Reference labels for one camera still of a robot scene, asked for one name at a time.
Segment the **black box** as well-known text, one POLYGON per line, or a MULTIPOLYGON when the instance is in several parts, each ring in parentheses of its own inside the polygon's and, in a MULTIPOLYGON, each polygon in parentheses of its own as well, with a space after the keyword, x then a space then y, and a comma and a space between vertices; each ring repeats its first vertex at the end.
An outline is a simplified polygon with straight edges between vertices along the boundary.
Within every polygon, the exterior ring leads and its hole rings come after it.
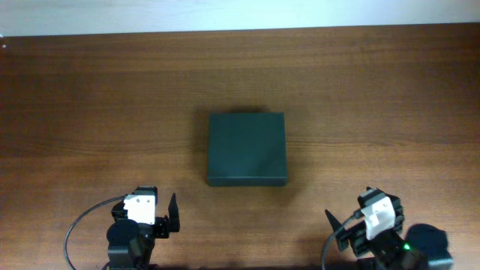
POLYGON ((213 187, 277 187, 288 182, 282 112, 210 115, 207 182, 213 187))

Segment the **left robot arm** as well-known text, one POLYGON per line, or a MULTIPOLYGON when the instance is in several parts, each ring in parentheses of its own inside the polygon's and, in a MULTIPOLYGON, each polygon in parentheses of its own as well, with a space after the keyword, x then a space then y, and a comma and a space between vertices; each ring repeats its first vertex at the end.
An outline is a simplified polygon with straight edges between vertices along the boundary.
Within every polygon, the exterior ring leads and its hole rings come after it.
POLYGON ((168 215, 155 214, 158 197, 155 194, 128 194, 112 208, 114 223, 106 238, 109 242, 109 269, 158 270, 151 262, 155 242, 168 239, 180 231, 179 207, 173 194, 168 215))

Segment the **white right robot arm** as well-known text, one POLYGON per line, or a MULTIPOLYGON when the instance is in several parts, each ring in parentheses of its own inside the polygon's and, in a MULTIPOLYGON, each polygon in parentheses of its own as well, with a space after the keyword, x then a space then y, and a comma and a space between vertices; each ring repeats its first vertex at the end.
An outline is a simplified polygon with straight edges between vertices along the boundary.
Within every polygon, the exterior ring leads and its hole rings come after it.
POLYGON ((344 222, 325 210, 332 234, 322 248, 322 269, 327 267, 332 242, 340 252, 352 248, 356 257, 354 262, 332 264, 333 269, 449 270, 455 264, 445 231, 417 223, 401 237, 405 217, 399 197, 368 188, 358 197, 358 204, 359 209, 344 222))

